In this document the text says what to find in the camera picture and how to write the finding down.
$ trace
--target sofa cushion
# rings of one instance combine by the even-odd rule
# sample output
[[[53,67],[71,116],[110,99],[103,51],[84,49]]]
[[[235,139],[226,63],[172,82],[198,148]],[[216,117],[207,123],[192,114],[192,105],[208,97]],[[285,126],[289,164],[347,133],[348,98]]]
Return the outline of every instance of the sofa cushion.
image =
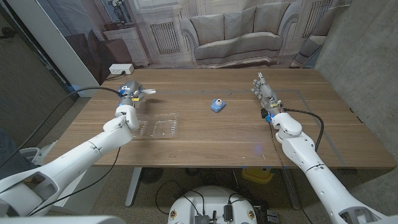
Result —
[[[225,39],[240,37],[253,32],[254,12],[256,7],[251,7],[239,12],[224,13]]]
[[[224,15],[195,16],[191,22],[198,34],[199,44],[224,40]]]
[[[279,24],[288,6],[289,2],[274,2],[257,6],[253,32],[265,31],[277,34]]]
[[[256,50],[280,50],[282,38],[271,32],[244,34],[229,40],[221,40],[195,49],[195,58],[223,58],[233,54]]]

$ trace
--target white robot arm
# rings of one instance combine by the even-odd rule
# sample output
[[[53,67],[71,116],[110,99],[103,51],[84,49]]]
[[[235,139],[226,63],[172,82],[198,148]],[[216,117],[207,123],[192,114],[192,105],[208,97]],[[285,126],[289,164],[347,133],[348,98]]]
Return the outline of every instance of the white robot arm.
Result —
[[[305,174],[334,224],[397,223],[398,216],[387,217],[356,200],[315,152],[314,142],[301,124],[283,112],[281,102],[259,73],[252,91],[268,112],[267,121],[278,130],[276,139],[284,154]]]
[[[131,132],[139,127],[135,107],[145,94],[155,90],[145,90],[140,83],[131,81],[122,85],[119,92],[123,97],[115,118],[103,126],[102,133],[42,167],[0,180],[0,201],[8,204],[7,216],[46,214],[51,206],[41,208],[56,201],[73,180],[103,155],[132,140]]]

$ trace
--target table top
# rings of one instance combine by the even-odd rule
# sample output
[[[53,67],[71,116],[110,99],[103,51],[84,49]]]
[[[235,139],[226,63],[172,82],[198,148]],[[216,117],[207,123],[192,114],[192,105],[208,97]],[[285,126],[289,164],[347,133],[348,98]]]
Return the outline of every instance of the table top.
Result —
[[[352,113],[329,83],[311,69],[190,69],[135,70],[132,75],[102,86],[117,90],[137,80],[157,93],[146,96],[137,109],[146,131],[121,148],[116,165],[136,167],[274,167],[282,165],[271,140],[269,125],[261,118],[261,105],[250,91],[257,73],[282,100],[284,108],[311,111],[325,123],[318,154],[331,168],[393,168],[396,163],[381,143]],[[215,113],[212,101],[226,106]],[[45,158],[50,162],[102,132],[114,117],[119,98],[99,90],[68,127]],[[154,139],[159,114],[176,114],[172,139]],[[320,125],[307,114],[290,112],[314,142]],[[163,133],[170,134],[165,126]],[[296,168],[275,141],[286,167]],[[117,150],[95,165],[111,165]]]

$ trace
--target white power strip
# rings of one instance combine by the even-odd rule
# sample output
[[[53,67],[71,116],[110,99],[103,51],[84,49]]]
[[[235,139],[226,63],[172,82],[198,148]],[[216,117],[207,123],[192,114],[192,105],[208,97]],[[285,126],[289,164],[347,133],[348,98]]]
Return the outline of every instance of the white power strip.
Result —
[[[122,74],[123,71],[125,71],[126,74],[131,74],[132,71],[134,71],[134,67],[132,64],[113,64],[110,66],[109,71],[111,71],[112,75]]]

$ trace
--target black cable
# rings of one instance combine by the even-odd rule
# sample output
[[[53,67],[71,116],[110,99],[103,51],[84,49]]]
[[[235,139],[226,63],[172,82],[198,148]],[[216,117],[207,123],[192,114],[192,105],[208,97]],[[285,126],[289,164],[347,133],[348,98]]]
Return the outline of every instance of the black cable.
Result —
[[[285,166],[284,166],[284,164],[283,164],[283,162],[282,162],[282,159],[281,159],[280,156],[279,156],[279,152],[278,152],[278,150],[277,150],[277,148],[276,148],[276,145],[275,145],[274,134],[272,133],[271,124],[270,124],[270,123],[268,123],[268,124],[269,124],[269,129],[271,130],[271,139],[272,139],[272,143],[274,144],[274,147],[275,147],[276,153],[277,153],[277,155],[278,155],[280,164],[282,164],[282,168],[285,169]],[[311,219],[308,217],[307,213],[304,211],[303,206],[301,205],[301,202],[300,202],[299,194],[298,194],[298,193],[296,194],[296,197],[297,197],[298,202],[300,203],[300,207],[301,207],[301,209],[303,210],[304,215],[306,216],[306,218],[308,219],[308,221],[309,221],[311,224],[313,224],[313,223],[311,222]]]
[[[234,195],[239,195],[238,193],[233,193],[228,197],[228,205],[231,205],[231,197]]]
[[[254,208],[254,210],[255,210],[254,212],[257,214],[257,216],[261,218],[262,223],[266,224],[266,222],[264,221],[264,218],[262,217],[262,215],[261,215],[260,211],[258,210],[258,208],[256,208],[256,207],[253,207],[253,208]]]
[[[57,202],[59,202],[59,201],[65,199],[65,198],[67,198],[67,197],[70,197],[70,196],[72,196],[72,195],[75,195],[75,194],[77,194],[77,193],[79,193],[79,192],[81,192],[81,191],[83,191],[83,190],[86,190],[87,188],[89,188],[89,187],[91,187],[92,185],[95,185],[96,183],[98,183],[99,181],[101,181],[101,180],[102,180],[104,177],[106,177],[106,176],[111,172],[111,170],[113,169],[113,167],[114,167],[116,161],[118,160],[120,148],[121,148],[121,147],[119,147],[118,153],[116,154],[116,158],[115,158],[115,160],[114,160],[113,165],[111,166],[111,168],[107,171],[107,173],[106,173],[104,176],[102,176],[102,177],[101,177],[100,179],[98,179],[96,182],[94,182],[94,183],[90,184],[89,186],[87,186],[87,187],[85,187],[85,188],[82,188],[82,189],[80,189],[80,190],[78,190],[78,191],[76,191],[76,192],[74,192],[74,193],[68,194],[67,196],[64,196],[64,197],[62,197],[62,198],[60,198],[60,199],[58,199],[58,200],[56,200],[56,201],[53,201],[53,202],[51,202],[51,203],[45,205],[44,207],[41,207],[41,208],[39,208],[38,210],[36,210],[36,211],[30,213],[28,216],[32,216],[32,215],[36,214],[37,212],[39,212],[39,211],[41,211],[41,210],[47,208],[48,206],[53,205],[53,204],[55,204],[55,203],[57,203]]]
[[[112,80],[118,79],[119,77],[122,77],[124,74],[126,74],[126,72],[122,71],[122,73],[120,73],[119,75],[115,75],[113,77],[109,77],[109,78],[105,79],[105,81],[112,81]]]
[[[303,210],[303,213],[304,213],[304,215],[306,216],[307,220],[308,220],[311,224],[313,224],[313,223],[311,222],[310,217],[308,217],[307,213],[304,211],[303,206],[301,206],[301,209]]]
[[[157,209],[158,209],[160,212],[162,212],[162,213],[165,214],[165,215],[168,215],[168,213],[167,213],[167,212],[163,212],[163,211],[159,208],[159,205],[157,204],[157,194],[159,193],[160,189],[161,189],[164,185],[166,185],[166,184],[168,184],[168,183],[171,183],[171,182],[177,184],[178,187],[180,187],[180,190],[183,191],[181,185],[180,185],[177,181],[175,181],[175,180],[169,180],[169,181],[163,183],[163,184],[157,189],[156,194],[155,194],[155,204],[156,204],[156,207],[157,207]],[[184,194],[183,194],[182,196],[185,197],[185,199],[187,199],[189,202],[191,202],[191,200],[189,200]],[[198,212],[197,208],[195,207],[195,205],[194,205],[192,202],[191,202],[191,204],[193,205],[193,207],[194,207],[195,210],[197,211],[197,215],[199,215],[199,212]]]
[[[321,123],[321,131],[319,132],[318,140],[317,140],[317,143],[315,144],[315,152],[318,152],[318,146],[319,146],[319,144],[321,143],[321,138],[322,138],[322,135],[323,135],[323,130],[324,130],[324,128],[325,128],[325,124],[323,124],[322,118],[319,117],[318,115],[316,115],[315,113],[311,113],[311,112],[308,112],[308,111],[293,110],[293,109],[287,109],[287,108],[284,108],[284,111],[291,111],[291,112],[298,112],[298,113],[309,114],[309,115],[312,115],[312,116],[316,117],[316,118],[319,120],[319,122]]]
[[[75,90],[75,91],[69,93],[64,99],[62,99],[62,100],[54,107],[54,109],[44,118],[44,120],[43,120],[43,121],[38,125],[38,127],[32,132],[32,134],[30,134],[30,136],[18,147],[18,149],[17,149],[15,152],[13,152],[13,153],[11,154],[11,156],[9,156],[9,157],[0,165],[0,168],[1,168],[2,166],[4,166],[5,163],[7,163],[13,156],[15,156],[15,155],[19,152],[19,150],[20,150],[20,149],[33,137],[34,134],[36,134],[36,132],[37,132],[37,131],[43,126],[43,124],[49,119],[49,117],[51,116],[51,114],[54,113],[54,111],[55,111],[66,99],[68,99],[70,96],[72,96],[72,95],[74,95],[74,94],[76,94],[76,93],[78,93],[78,92],[80,92],[80,91],[83,91],[83,90],[108,90],[108,91],[111,91],[111,92],[116,93],[119,97],[122,97],[122,96],[123,96],[121,93],[119,93],[119,92],[116,91],[116,90],[112,90],[112,89],[110,89],[110,88],[106,88],[106,87],[102,87],[102,86],[84,87],[84,88],[81,88],[81,89],[78,89],[78,90]]]
[[[202,201],[203,201],[203,209],[202,209],[202,212],[203,212],[203,215],[205,215],[205,198],[203,197],[203,195],[202,195],[201,193],[197,192],[196,190],[188,190],[188,191],[195,192],[196,194],[198,194],[198,195],[201,196],[201,199],[202,199]]]
[[[233,203],[235,203],[235,202],[241,202],[241,201],[243,201],[243,200],[247,200],[247,201],[249,201],[249,203],[251,202],[251,200],[248,199],[248,198],[240,197],[240,198],[236,199],[235,201],[231,202],[231,204],[233,204]]]

